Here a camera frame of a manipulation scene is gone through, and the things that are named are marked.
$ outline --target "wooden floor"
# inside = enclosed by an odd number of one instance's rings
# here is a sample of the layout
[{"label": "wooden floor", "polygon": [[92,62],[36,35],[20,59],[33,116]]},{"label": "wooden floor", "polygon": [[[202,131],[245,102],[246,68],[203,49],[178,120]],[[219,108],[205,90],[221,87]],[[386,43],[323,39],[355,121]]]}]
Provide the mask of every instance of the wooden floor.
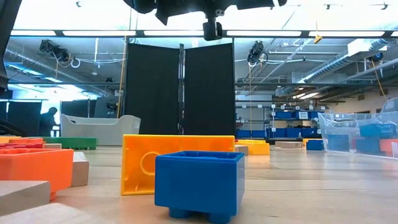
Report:
[{"label": "wooden floor", "polygon": [[[120,148],[85,153],[89,185],[59,192],[56,202],[116,223],[206,223],[169,218],[153,195],[120,197]],[[246,157],[246,192],[231,223],[398,223],[398,161],[275,148]]]}]

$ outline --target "ceiling duct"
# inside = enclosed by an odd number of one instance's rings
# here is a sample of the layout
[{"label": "ceiling duct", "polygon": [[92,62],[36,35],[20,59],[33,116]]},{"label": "ceiling duct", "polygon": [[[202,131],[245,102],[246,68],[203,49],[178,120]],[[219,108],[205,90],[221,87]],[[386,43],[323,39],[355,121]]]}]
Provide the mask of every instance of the ceiling duct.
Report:
[{"label": "ceiling duct", "polygon": [[[377,39],[373,41],[356,39],[348,44],[348,50],[309,71],[298,83],[312,83],[314,80],[342,69],[356,60],[372,57],[379,53],[387,44],[391,44],[394,41],[394,39]],[[277,93],[278,95],[288,95],[294,89],[295,87],[287,86],[277,90]]]},{"label": "ceiling duct", "polygon": [[[57,73],[62,81],[87,82],[87,80],[80,78],[79,75],[77,75],[76,73],[66,71],[66,69],[62,67],[59,67],[57,71],[56,68],[50,66],[55,61],[51,62],[49,59],[46,58],[41,58],[40,60],[37,60],[38,55],[34,54],[31,50],[28,50],[26,48],[24,48],[23,51],[16,50],[18,48],[20,47],[11,47],[10,43],[4,54],[4,59],[7,61],[22,61],[23,66],[29,67],[29,69],[31,70],[42,73],[46,77],[54,77]],[[88,91],[94,91],[96,93],[102,93],[104,95],[113,95],[113,92],[111,90],[104,90],[96,86],[83,86],[83,88]]]}]

